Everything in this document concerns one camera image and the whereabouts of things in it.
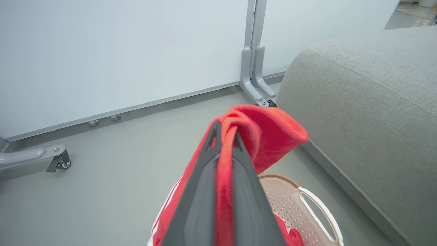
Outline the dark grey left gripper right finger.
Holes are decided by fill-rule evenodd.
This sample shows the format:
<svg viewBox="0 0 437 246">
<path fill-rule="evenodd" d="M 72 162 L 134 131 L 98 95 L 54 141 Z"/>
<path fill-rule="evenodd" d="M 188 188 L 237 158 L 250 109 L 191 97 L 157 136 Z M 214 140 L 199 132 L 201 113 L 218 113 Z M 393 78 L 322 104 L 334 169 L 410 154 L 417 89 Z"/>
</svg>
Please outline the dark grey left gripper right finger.
<svg viewBox="0 0 437 246">
<path fill-rule="evenodd" d="M 232 147 L 232 195 L 235 246 L 287 245 L 239 133 Z"/>
</svg>

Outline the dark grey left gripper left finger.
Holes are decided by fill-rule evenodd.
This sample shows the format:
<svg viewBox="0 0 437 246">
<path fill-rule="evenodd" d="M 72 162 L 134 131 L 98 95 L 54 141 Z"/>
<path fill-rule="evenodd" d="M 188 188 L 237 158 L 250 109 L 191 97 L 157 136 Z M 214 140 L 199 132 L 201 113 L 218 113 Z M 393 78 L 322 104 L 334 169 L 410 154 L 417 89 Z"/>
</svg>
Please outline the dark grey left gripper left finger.
<svg viewBox="0 0 437 246">
<path fill-rule="evenodd" d="M 173 214 L 162 246 L 214 245 L 217 162 L 221 124 L 212 124 Z"/>
</svg>

